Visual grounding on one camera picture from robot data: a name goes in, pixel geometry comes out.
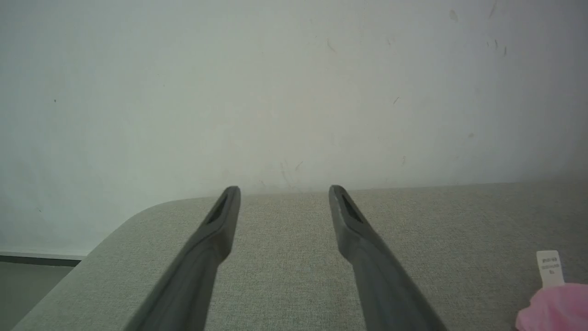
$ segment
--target baseboard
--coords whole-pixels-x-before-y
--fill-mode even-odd
[[[80,260],[63,260],[63,259],[45,259],[39,257],[23,256],[6,256],[0,255],[0,262],[34,264],[36,266],[53,266],[53,267],[75,267]]]
[[[24,257],[32,259],[55,259],[55,260],[83,260],[89,252],[70,251],[47,251],[38,249],[14,248],[6,249],[0,247],[0,256]]]

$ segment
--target gray floor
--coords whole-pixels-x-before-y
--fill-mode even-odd
[[[11,330],[72,269],[0,262],[0,331]]]

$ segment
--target white tag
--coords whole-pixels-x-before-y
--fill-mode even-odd
[[[537,252],[537,264],[543,281],[543,287],[561,286],[563,281],[562,261],[556,250],[540,250]]]

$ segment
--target pink fabric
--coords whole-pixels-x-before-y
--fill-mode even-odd
[[[565,284],[540,289],[531,305],[519,312],[521,331],[588,330],[588,285]]]

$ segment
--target gray fabric sofa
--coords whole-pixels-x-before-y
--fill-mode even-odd
[[[218,270],[208,330],[365,328],[339,254],[325,188],[242,197]],[[558,250],[567,282],[588,283],[588,183],[350,191],[451,330],[510,330],[541,287],[535,252]],[[213,206],[171,201],[133,216],[15,330],[119,330]]]

